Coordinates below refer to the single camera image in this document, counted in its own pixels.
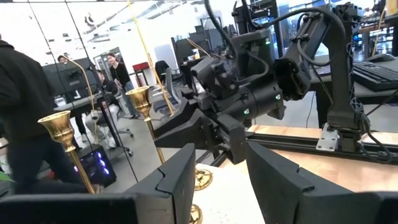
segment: brass base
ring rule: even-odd
[[[191,207],[191,218],[189,224],[201,224],[203,222],[203,214],[198,205],[192,204]]]
[[[207,188],[213,181],[213,174],[205,169],[195,169],[195,190]]]

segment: black pants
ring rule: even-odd
[[[61,144],[50,136],[41,136],[7,146],[15,194],[86,193],[79,175]],[[37,174],[46,161],[63,183],[38,180]]]

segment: wooden table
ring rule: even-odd
[[[321,129],[281,126],[254,125],[249,131],[257,134],[277,134],[306,138],[319,138],[321,135]],[[374,133],[374,137],[384,144],[398,144],[398,133]],[[367,136],[364,136],[363,141],[372,142]],[[304,169],[355,192],[370,190],[398,191],[398,166],[297,152],[274,151],[299,164]],[[235,169],[237,173],[248,175],[246,161],[234,166],[227,160],[220,167]]]

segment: metal bracket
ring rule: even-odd
[[[317,150],[333,152],[338,147],[338,132],[335,129],[330,129],[329,124],[325,123],[321,137],[317,144]]]

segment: black robotic arm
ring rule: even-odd
[[[237,49],[234,60],[205,58],[194,66],[191,72],[206,92],[183,91],[182,105],[176,114],[155,130],[156,146],[183,147],[190,142],[198,149],[219,150],[222,146],[233,163],[243,161],[247,148],[245,126],[264,114],[282,119],[284,100],[301,100],[305,96],[312,79],[308,62],[325,65],[312,60],[323,42],[332,55],[327,64],[331,66],[333,86],[340,88],[333,91],[335,102],[327,128],[350,133],[352,141],[345,142],[355,147],[362,134],[357,114],[363,107],[351,93],[352,55],[347,45],[356,27],[353,24],[360,20],[362,12],[352,4],[328,4],[293,14],[300,12],[310,13],[303,18],[296,38],[281,59],[274,58],[269,27],[291,15],[232,38],[230,48]]]

